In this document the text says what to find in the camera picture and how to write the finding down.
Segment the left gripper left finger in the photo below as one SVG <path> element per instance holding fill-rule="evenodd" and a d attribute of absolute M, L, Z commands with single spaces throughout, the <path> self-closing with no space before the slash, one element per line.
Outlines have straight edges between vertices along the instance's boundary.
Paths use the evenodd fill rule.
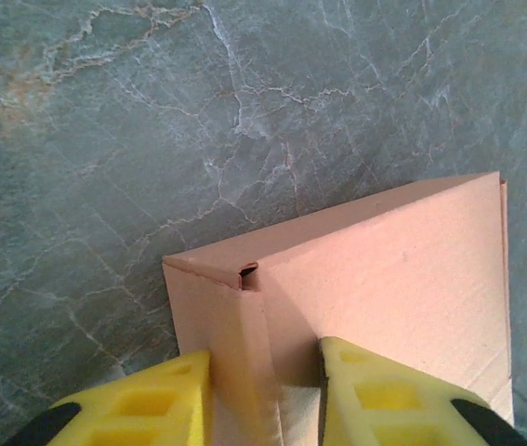
<path fill-rule="evenodd" d="M 15 434 L 17 445 L 209 445 L 210 352 L 194 351 L 74 393 Z"/>

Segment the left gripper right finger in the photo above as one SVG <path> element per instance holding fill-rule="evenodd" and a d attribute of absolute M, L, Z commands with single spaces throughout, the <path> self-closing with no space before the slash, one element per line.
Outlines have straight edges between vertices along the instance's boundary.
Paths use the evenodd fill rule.
<path fill-rule="evenodd" d="M 319 341 L 322 445 L 525 445 L 475 393 L 335 336 Z"/>

